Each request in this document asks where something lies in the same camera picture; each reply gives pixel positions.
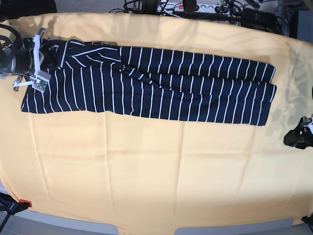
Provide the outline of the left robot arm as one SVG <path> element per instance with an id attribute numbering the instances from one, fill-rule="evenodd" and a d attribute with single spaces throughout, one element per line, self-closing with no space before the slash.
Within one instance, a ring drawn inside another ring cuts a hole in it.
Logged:
<path id="1" fill-rule="evenodd" d="M 290 130 L 283 139 L 286 146 L 306 149 L 313 146 L 313 117 L 303 116 L 298 125 Z"/>

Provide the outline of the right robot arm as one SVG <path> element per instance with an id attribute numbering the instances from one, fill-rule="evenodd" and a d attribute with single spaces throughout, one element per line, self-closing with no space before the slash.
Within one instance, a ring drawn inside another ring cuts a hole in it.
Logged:
<path id="1" fill-rule="evenodd" d="M 16 92 L 19 87 L 30 86 L 33 90 L 44 93 L 54 81 L 48 71 L 53 58 L 44 51 L 43 45 L 46 29 L 41 28 L 30 39 L 29 45 L 24 45 L 16 29 L 4 24 L 1 24 L 0 28 L 9 33 L 8 36 L 0 36 L 0 77 L 5 79 L 16 76 L 12 84 Z"/>

